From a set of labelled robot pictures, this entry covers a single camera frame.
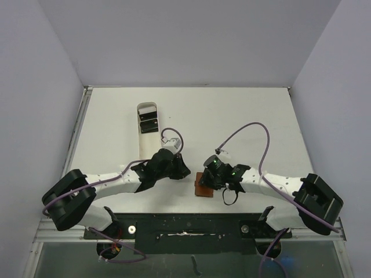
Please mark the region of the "brown leather card holder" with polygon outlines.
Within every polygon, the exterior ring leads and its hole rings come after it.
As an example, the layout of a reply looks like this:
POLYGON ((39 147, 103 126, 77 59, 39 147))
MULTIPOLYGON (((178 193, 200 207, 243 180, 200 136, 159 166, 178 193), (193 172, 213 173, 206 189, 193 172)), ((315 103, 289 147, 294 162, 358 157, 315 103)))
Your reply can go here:
POLYGON ((195 187, 195 196, 197 197, 213 197, 214 190, 211 188, 208 188, 200 183, 202 177, 201 172, 196 173, 194 187, 195 187))

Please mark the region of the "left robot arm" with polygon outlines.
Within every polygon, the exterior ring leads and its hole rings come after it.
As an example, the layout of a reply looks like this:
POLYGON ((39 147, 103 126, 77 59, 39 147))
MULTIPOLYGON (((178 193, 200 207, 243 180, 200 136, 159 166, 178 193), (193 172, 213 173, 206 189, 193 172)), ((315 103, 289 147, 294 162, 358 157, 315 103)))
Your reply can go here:
POLYGON ((164 178, 182 180, 191 173, 181 154, 162 148, 148 160, 134 160, 117 173, 87 175, 69 171, 42 197, 43 214, 58 231, 76 225, 97 230, 106 238, 116 235, 119 221, 107 207, 97 207, 97 199, 120 193, 139 193, 164 178))

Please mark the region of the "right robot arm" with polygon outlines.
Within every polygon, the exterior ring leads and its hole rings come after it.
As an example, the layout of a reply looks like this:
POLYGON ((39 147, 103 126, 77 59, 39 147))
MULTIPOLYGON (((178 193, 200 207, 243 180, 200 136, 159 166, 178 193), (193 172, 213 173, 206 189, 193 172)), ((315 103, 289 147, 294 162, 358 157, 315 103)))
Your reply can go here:
POLYGON ((339 232, 335 227, 341 209, 342 198, 318 175, 285 177, 264 174, 248 165, 231 166, 217 155, 203 164, 200 183, 214 190, 231 190, 235 194, 256 193, 287 201, 293 209, 272 208, 258 222, 259 232, 266 237, 284 228, 306 226, 320 235, 339 232))

